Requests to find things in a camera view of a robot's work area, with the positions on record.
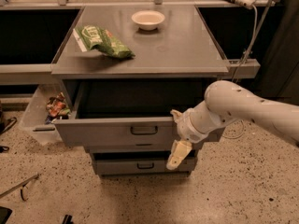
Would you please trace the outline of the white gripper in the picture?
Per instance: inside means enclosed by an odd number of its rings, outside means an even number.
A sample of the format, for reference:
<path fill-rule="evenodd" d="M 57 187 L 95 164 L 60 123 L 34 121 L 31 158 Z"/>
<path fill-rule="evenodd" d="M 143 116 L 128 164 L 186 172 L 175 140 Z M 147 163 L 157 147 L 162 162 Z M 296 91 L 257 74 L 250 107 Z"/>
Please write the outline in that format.
<path fill-rule="evenodd" d="M 166 164 L 168 170 L 175 170 L 180 166 L 192 151 L 192 143 L 199 143 L 207 138 L 211 132 L 224 128 L 231 123 L 230 118 L 211 112 L 205 102 L 201 102 L 183 113 L 172 109 L 170 114 L 177 124 L 177 132 L 182 140 L 175 140 L 172 145 Z"/>

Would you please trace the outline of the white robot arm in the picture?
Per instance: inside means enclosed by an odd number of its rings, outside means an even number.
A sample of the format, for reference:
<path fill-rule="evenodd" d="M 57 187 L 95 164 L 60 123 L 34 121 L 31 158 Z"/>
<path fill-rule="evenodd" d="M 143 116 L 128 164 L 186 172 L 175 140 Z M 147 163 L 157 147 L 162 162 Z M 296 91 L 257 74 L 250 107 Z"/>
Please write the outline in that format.
<path fill-rule="evenodd" d="M 250 121 L 293 144 L 299 144 L 299 106 L 275 102 L 226 80 L 210 84 L 204 100 L 184 112 L 172 110 L 180 137 L 171 148 L 166 168 L 177 169 L 192 150 L 210 133 L 238 119 Z"/>

